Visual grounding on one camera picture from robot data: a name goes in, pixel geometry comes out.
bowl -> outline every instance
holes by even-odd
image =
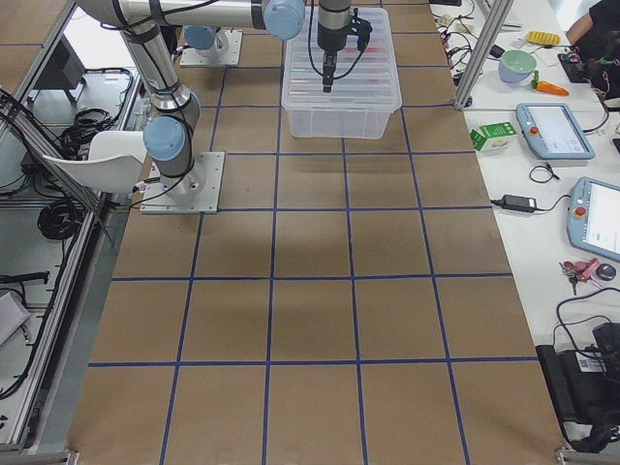
[[[522,50],[505,51],[500,58],[498,72],[504,82],[521,82],[536,69],[536,58]]]

carrot toy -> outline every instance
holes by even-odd
[[[532,79],[532,88],[538,90],[539,92],[544,92],[545,94],[561,95],[563,97],[566,97],[570,94],[570,92],[564,87],[552,84],[551,82],[547,82],[546,80],[539,80],[538,71],[534,72],[534,78]]]

blue joint cap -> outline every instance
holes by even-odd
[[[146,150],[158,162],[174,160],[185,147],[187,132],[183,124],[170,118],[160,116],[148,123],[142,134]]]
[[[287,41],[299,34],[305,15],[303,0],[270,0],[264,9],[264,25],[272,36]]]
[[[185,26],[183,28],[185,42],[196,50],[209,50],[213,47],[216,34],[211,26]]]

charger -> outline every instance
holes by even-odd
[[[531,197],[511,196],[505,194],[498,201],[491,201],[496,206],[505,210],[523,211],[525,213],[534,213],[538,210],[536,199]]]

metal profile rail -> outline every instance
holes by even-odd
[[[504,24],[506,16],[508,16],[512,1],[513,0],[495,0],[493,8],[491,8],[484,22],[476,46],[472,51],[472,58],[467,68],[465,68],[465,72],[456,88],[456,94],[454,95],[454,107],[456,109],[464,109],[467,107],[472,89],[474,89],[476,85],[476,81],[481,73],[488,52],[491,50],[491,47],[493,47],[493,44],[495,44],[497,35],[502,29],[502,24]]]

